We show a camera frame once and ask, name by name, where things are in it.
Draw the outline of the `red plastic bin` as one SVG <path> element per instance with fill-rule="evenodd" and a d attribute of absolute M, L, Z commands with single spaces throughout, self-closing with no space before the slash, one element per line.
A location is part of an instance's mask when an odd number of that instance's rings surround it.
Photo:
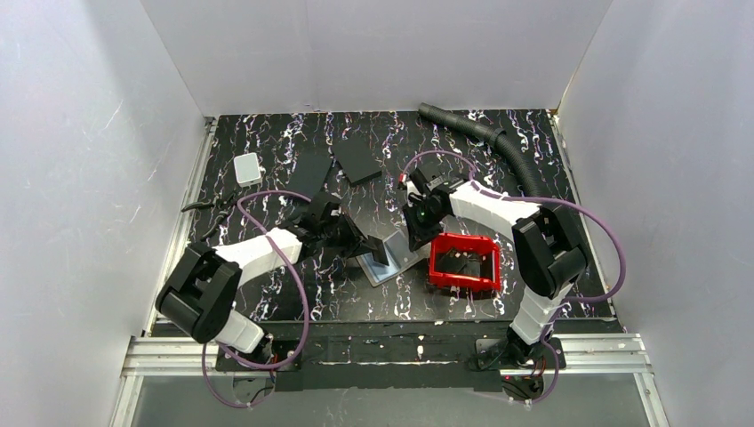
<path fill-rule="evenodd" d="M 430 243 L 429 282 L 440 288 L 500 291 L 500 248 L 488 237 L 441 233 Z"/>

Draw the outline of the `grey leather card holder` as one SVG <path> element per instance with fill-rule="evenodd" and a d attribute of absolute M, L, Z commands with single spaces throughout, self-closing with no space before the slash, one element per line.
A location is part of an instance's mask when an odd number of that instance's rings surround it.
<path fill-rule="evenodd" d="M 403 229 L 396 230 L 385 238 L 383 245 L 388 264 L 375 261 L 372 254 L 357 257 L 357 262 L 372 287 L 386 284 L 429 256 L 429 245 L 422 246 L 416 251 L 409 249 L 408 238 Z"/>

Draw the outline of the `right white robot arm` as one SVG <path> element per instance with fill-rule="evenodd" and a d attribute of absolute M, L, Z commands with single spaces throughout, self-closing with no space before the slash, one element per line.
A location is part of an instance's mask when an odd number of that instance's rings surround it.
<path fill-rule="evenodd" d="M 468 178 L 449 178 L 420 168 L 402 173 L 398 185 L 407 201 L 402 213 L 411 250 L 434 243 L 447 216 L 470 220 L 514 244 L 525 293 L 509 329 L 514 340 L 531 346 L 589 265 L 586 245 L 561 201 L 508 197 Z"/>

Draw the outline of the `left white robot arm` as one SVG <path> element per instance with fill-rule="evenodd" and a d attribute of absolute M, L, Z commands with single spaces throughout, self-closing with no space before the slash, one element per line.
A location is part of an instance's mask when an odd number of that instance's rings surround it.
<path fill-rule="evenodd" d="M 386 265 L 380 239 L 364 234 L 325 191 L 306 200 L 302 212 L 261 235 L 229 246 L 187 245 L 157 295 L 156 310 L 195 342 L 215 341 L 245 354 L 266 338 L 261 327 L 233 307 L 237 289 L 272 270 L 293 266 L 321 248 L 343 258 L 370 254 Z"/>

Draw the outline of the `black credit card stack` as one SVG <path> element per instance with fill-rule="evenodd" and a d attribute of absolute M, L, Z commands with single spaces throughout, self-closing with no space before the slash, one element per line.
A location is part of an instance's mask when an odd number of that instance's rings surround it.
<path fill-rule="evenodd" d="M 436 271 L 476 278 L 487 277 L 487 257 L 482 254 L 459 252 L 453 249 L 438 258 Z"/>

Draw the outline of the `black flat box left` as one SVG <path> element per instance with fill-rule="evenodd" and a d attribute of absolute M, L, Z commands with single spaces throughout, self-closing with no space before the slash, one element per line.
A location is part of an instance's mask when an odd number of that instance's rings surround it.
<path fill-rule="evenodd" d="M 332 160 L 326 154 L 304 152 L 299 156 L 285 189 L 313 198 L 324 187 L 331 167 Z"/>

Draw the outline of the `black flat box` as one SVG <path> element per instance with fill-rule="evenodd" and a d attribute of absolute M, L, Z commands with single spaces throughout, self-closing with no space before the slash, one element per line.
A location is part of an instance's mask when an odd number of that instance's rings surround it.
<path fill-rule="evenodd" d="M 285 189 L 313 198 L 324 187 L 331 167 L 332 160 L 326 154 L 304 152 L 299 156 Z"/>
<path fill-rule="evenodd" d="M 379 178 L 382 174 L 371 148 L 361 139 L 335 142 L 333 155 L 352 187 Z"/>

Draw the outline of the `black flat box right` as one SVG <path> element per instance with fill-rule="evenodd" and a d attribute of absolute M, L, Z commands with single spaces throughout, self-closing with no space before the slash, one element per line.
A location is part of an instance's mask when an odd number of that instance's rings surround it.
<path fill-rule="evenodd" d="M 335 142 L 333 155 L 352 187 L 379 178 L 382 174 L 371 148 L 361 139 Z"/>

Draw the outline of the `white square box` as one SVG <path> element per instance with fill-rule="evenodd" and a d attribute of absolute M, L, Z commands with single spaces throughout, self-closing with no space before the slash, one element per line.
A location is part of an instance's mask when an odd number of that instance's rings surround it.
<path fill-rule="evenodd" d="M 256 153 L 234 157 L 233 166 L 239 187 L 247 188 L 261 183 L 262 170 Z"/>

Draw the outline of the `black pliers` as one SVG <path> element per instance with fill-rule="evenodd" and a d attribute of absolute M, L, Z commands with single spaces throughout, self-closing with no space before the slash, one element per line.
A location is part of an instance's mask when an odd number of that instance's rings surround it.
<path fill-rule="evenodd" d="M 219 230 L 221 225 L 230 217 L 232 210 L 237 204 L 240 196 L 233 191 L 228 193 L 227 196 L 218 194 L 209 200 L 199 200 L 189 203 L 183 206 L 180 210 L 181 213 L 189 211 L 204 211 L 209 210 L 215 212 L 213 222 L 208 230 L 198 238 L 195 238 L 196 242 L 205 242 L 212 238 Z"/>

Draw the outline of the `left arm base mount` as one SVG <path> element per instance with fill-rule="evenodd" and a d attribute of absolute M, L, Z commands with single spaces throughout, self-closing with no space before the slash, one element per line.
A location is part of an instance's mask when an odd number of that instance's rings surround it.
<path fill-rule="evenodd" d="M 289 358 L 300 343 L 300 339 L 270 339 L 252 353 L 243 353 L 235 348 L 220 344 L 216 359 L 216 370 L 219 372 L 258 371 L 258 368 L 242 365 L 228 354 L 226 350 L 230 350 L 233 354 L 238 355 L 239 358 L 246 359 L 255 364 L 270 365 Z"/>

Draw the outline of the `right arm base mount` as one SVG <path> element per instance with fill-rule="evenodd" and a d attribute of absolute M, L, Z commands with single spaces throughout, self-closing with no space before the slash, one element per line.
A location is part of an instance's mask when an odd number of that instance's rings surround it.
<path fill-rule="evenodd" d="M 519 371 L 502 377 L 502 389 L 511 403 L 530 407 L 552 392 L 566 358 L 557 338 L 525 344 L 511 336 L 477 349 L 467 367 L 473 372 Z"/>

